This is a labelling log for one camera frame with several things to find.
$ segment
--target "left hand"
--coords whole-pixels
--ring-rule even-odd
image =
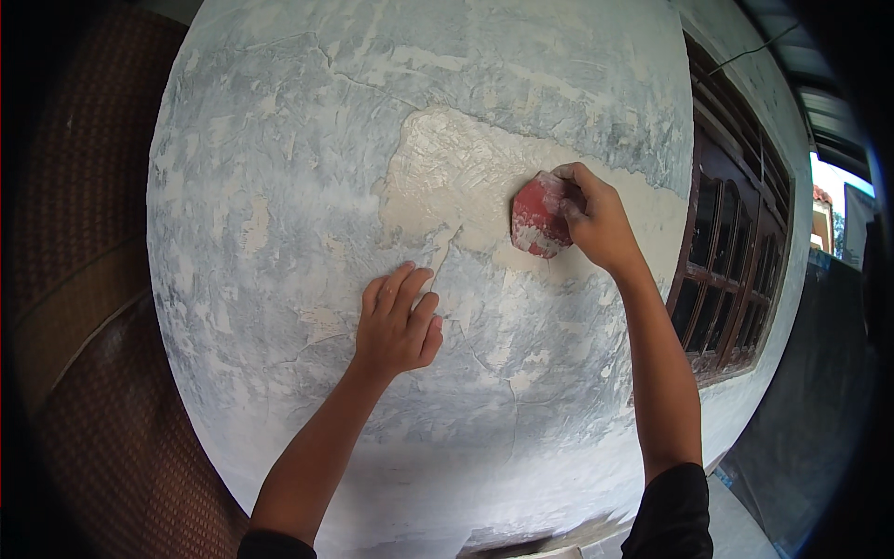
[[[400,373],[431,364],[441,347],[443,318],[434,315],[436,293],[413,300],[434,272],[406,262],[391,275],[377,277],[363,291],[352,365],[367,368],[389,382]]]

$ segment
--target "hand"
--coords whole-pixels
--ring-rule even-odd
[[[406,262],[391,275],[378,277],[363,291],[352,366],[368,369],[391,382],[400,373],[431,364],[443,342],[443,319],[434,316],[437,293],[428,292],[413,309],[422,284],[434,276],[428,268]]]
[[[584,193],[585,213],[568,199],[562,201],[561,210],[568,221],[571,240],[591,262],[616,279],[645,263],[618,191],[583,163],[559,165],[552,174],[574,182]]]

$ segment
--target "tree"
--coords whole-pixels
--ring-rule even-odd
[[[832,212],[832,231],[835,232],[834,256],[841,260],[842,250],[844,250],[844,216],[838,212]]]

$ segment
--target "sky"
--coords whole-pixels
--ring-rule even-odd
[[[869,182],[835,165],[820,161],[814,152],[810,154],[810,167],[814,173],[814,184],[832,196],[832,211],[844,214],[845,182],[853,184],[861,191],[875,197],[875,189]]]

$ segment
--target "black sleeve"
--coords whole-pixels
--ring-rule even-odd
[[[645,488],[637,519],[620,546],[624,559],[710,559],[708,482],[698,464],[664,471]]]
[[[254,530],[239,544],[238,559],[316,559],[314,548],[278,532]]]

